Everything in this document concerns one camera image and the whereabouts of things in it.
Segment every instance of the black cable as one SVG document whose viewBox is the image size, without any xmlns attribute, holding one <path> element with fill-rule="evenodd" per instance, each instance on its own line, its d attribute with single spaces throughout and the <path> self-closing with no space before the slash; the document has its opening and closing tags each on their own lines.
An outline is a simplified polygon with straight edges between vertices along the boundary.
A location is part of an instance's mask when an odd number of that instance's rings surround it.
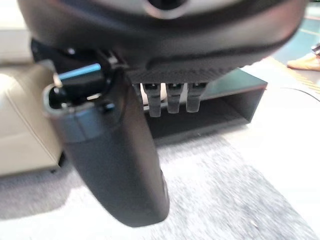
<svg viewBox="0 0 320 240">
<path fill-rule="evenodd" d="M 317 97 L 313 96 L 312 94 L 310 94 L 309 92 L 306 92 L 304 90 L 298 89 L 298 88 L 294 88 L 294 87 L 281 87 L 281 89 L 291 89 L 291 90 L 296 90 L 302 93 L 305 93 L 307 95 L 309 95 L 310 97 L 313 97 L 315 100 L 317 100 L 318 102 L 320 102 L 320 99 L 318 99 Z"/>
</svg>

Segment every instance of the rubber grip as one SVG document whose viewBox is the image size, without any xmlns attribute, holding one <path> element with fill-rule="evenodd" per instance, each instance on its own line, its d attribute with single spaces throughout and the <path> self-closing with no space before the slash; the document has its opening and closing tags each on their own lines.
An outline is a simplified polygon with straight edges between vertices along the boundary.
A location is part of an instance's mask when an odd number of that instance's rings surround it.
<svg viewBox="0 0 320 240">
<path fill-rule="evenodd" d="M 120 87 L 126 88 L 115 104 L 117 111 L 122 108 L 120 112 L 97 106 L 74 111 L 70 119 L 79 119 L 71 135 L 76 131 L 84 135 L 74 134 L 77 141 L 65 136 L 69 118 L 52 113 L 52 108 L 47 112 L 67 158 L 97 200 L 123 224 L 148 226 L 163 221 L 169 213 L 167 186 L 142 104 L 129 83 Z"/>
</svg>

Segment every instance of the black plastic housing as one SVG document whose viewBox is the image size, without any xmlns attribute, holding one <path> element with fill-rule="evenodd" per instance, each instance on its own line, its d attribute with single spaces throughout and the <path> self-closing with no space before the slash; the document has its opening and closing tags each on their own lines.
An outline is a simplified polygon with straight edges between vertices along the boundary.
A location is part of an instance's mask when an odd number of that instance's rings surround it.
<svg viewBox="0 0 320 240">
<path fill-rule="evenodd" d="M 308 0 L 189 0 L 156 19 L 147 0 L 18 0 L 32 37 L 58 49 L 103 49 L 133 83 L 209 82 L 261 60 L 297 30 Z"/>
</svg>

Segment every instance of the gray carpet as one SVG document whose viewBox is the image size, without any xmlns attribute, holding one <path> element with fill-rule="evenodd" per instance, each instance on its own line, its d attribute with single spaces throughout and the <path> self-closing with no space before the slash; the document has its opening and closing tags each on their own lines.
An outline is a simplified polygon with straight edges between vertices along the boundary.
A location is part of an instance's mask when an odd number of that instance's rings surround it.
<svg viewBox="0 0 320 240">
<path fill-rule="evenodd" d="M 55 174 L 45 171 L 0 179 L 0 240 L 61 240 L 70 239 L 70 234 L 77 240 L 318 239 L 286 199 L 218 134 L 163 145 L 158 152 L 171 201 L 165 222 L 138 229 L 121 225 L 92 200 L 67 161 Z M 75 189 L 73 200 L 68 200 Z M 77 206 L 74 219 L 80 219 L 86 229 L 73 227 L 78 223 L 68 220 L 73 211 L 67 205 L 72 204 Z M 69 226 L 59 225 L 62 217 L 46 223 L 51 211 L 59 212 Z M 26 227 L 21 219 L 30 223 L 28 230 L 20 229 Z M 52 234 L 55 225 L 59 229 Z M 12 238 L 10 226 L 15 227 Z"/>
</svg>

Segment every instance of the beige couch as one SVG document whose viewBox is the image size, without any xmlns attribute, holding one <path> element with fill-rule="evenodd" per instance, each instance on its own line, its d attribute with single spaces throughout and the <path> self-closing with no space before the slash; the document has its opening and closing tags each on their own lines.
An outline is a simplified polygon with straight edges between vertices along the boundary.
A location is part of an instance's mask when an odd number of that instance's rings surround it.
<svg viewBox="0 0 320 240">
<path fill-rule="evenodd" d="M 52 81 L 41 65 L 0 68 L 0 176 L 58 166 L 62 148 L 42 108 Z"/>
</svg>

